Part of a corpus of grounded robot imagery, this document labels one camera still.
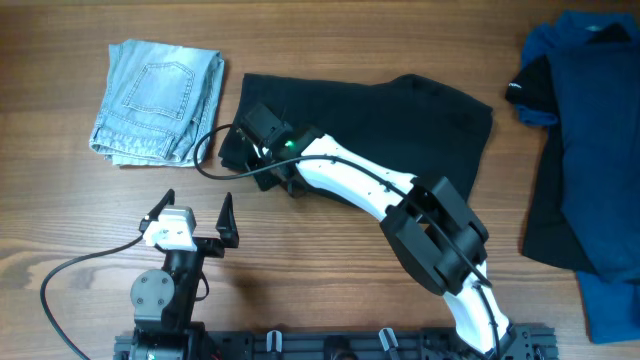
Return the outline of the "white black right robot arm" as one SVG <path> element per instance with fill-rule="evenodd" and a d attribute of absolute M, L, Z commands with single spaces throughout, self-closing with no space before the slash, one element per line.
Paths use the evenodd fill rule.
<path fill-rule="evenodd" d="M 378 220 L 404 270 L 444 299 L 458 337 L 477 355 L 499 359 L 510 344 L 510 320 L 487 277 L 488 231 L 445 178 L 385 168 L 315 128 L 244 128 L 263 170 L 334 194 Z"/>

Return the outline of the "black shorts garment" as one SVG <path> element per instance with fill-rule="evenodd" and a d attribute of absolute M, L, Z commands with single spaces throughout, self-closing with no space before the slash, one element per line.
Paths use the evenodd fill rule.
<path fill-rule="evenodd" d="M 463 198 L 471 194 L 493 122 L 490 106 L 414 74 L 375 85 L 247 74 L 235 118 L 259 104 L 386 168 L 445 176 Z"/>

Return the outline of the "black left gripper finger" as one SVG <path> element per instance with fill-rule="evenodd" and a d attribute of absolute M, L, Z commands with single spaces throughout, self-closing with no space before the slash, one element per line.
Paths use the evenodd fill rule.
<path fill-rule="evenodd" d="M 158 219 L 162 210 L 168 206 L 173 205 L 175 203 L 175 191 L 173 189 L 169 189 L 165 195 L 161 198 L 161 200 L 145 215 L 145 221 L 155 221 Z"/>
<path fill-rule="evenodd" d="M 216 230 L 225 248 L 237 248 L 239 246 L 239 233 L 233 211 L 233 197 L 230 192 L 226 194 L 222 204 L 216 222 Z"/>

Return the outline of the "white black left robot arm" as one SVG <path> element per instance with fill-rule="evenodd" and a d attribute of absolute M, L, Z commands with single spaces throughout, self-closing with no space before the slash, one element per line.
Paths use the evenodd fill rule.
<path fill-rule="evenodd" d="M 225 250 L 239 246 L 232 195 L 225 196 L 216 237 L 196 237 L 193 210 L 175 204 L 170 189 L 139 225 L 146 245 L 165 255 L 160 269 L 141 274 L 130 291 L 135 328 L 128 345 L 114 353 L 116 359 L 183 360 L 218 359 L 219 350 L 202 322 L 192 320 L 197 294 L 206 283 L 204 260 L 222 258 Z"/>

